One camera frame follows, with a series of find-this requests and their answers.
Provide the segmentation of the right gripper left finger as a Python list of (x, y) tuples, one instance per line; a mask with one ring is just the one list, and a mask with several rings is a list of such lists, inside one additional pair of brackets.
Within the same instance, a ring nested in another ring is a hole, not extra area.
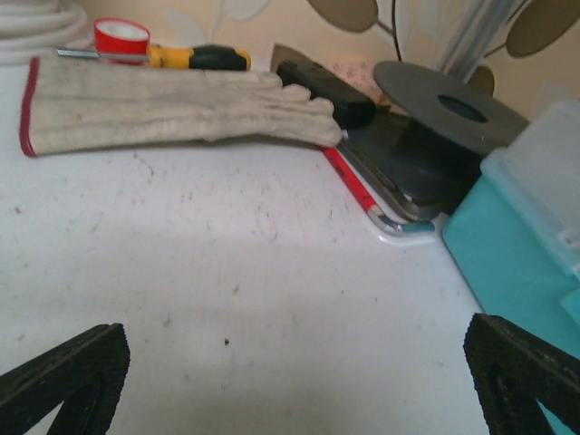
[(1, 375), (1, 432), (25, 434), (58, 407), (49, 434), (104, 434), (130, 366), (122, 324), (99, 324)]

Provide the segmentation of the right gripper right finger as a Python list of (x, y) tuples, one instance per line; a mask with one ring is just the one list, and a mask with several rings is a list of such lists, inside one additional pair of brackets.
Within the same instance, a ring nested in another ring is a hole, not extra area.
[(491, 434), (579, 432), (579, 360), (507, 319), (474, 314), (463, 350)]

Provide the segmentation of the beige work glove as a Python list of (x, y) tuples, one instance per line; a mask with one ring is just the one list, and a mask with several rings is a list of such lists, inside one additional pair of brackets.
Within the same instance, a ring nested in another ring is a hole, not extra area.
[(273, 72), (160, 70), (33, 58), (21, 109), (24, 155), (251, 135), (335, 147), (333, 104)]

